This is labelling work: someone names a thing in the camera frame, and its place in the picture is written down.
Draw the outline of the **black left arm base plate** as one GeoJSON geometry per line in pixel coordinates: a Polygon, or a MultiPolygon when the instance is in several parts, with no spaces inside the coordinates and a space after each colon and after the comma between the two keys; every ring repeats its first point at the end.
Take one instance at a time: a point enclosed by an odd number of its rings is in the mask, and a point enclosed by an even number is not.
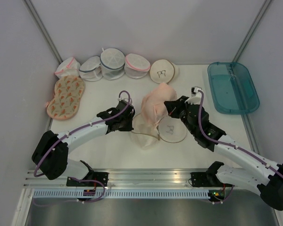
{"type": "Polygon", "coordinates": [[[91,172],[88,173],[83,179],[73,179],[71,177],[67,178],[66,186],[68,187],[102,187],[102,183],[105,187],[108,183],[108,172],[91,172]]]}

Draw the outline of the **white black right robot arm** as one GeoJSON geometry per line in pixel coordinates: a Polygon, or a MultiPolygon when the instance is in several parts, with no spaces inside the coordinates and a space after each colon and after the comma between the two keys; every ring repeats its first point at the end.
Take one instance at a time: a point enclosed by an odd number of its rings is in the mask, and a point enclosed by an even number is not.
{"type": "Polygon", "coordinates": [[[206,172],[206,181],[211,186],[231,184],[251,191],[271,208],[283,210],[283,163],[268,160],[246,150],[225,131],[209,121],[209,114],[202,106],[182,96],[176,101],[165,101],[167,113],[180,119],[195,141],[203,148],[223,155],[238,164],[233,169],[222,162],[214,162],[206,172]]]}

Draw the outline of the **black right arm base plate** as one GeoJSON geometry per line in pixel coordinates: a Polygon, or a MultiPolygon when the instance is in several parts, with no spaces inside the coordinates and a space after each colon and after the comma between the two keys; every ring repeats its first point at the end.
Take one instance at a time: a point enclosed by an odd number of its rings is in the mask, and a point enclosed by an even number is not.
{"type": "Polygon", "coordinates": [[[231,187],[231,184],[224,184],[216,177],[206,172],[191,172],[191,183],[193,187],[231,187]]]}

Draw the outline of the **pale pink bra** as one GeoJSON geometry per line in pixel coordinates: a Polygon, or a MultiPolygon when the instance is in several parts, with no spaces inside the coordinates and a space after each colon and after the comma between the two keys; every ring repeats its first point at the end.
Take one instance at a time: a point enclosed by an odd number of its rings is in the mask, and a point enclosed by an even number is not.
{"type": "Polygon", "coordinates": [[[166,83],[159,84],[148,93],[141,102],[141,116],[151,127],[158,126],[160,121],[168,115],[165,101],[176,101],[176,91],[166,83]]]}

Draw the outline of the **beige round glasses laundry bag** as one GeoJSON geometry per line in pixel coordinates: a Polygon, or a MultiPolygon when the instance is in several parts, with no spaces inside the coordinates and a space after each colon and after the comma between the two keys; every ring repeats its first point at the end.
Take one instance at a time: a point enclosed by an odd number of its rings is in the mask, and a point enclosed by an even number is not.
{"type": "Polygon", "coordinates": [[[187,136],[187,129],[178,119],[169,116],[163,118],[157,126],[152,126],[138,114],[133,118],[133,130],[129,136],[135,145],[146,150],[161,141],[171,144],[182,142],[187,136]]]}

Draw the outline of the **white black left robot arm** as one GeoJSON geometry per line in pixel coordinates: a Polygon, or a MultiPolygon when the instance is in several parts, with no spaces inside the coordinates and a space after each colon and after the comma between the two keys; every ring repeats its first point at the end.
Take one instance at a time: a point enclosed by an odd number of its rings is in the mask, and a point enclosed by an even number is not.
{"type": "Polygon", "coordinates": [[[48,130],[41,137],[32,155],[32,161],[36,165],[34,177],[45,176],[48,180],[55,180],[60,176],[66,176],[82,186],[91,185],[94,170],[83,160],[69,159],[69,154],[97,137],[115,131],[133,130],[134,114],[133,105],[120,100],[116,107],[98,113],[89,122],[76,129],[58,134],[48,130]]]}

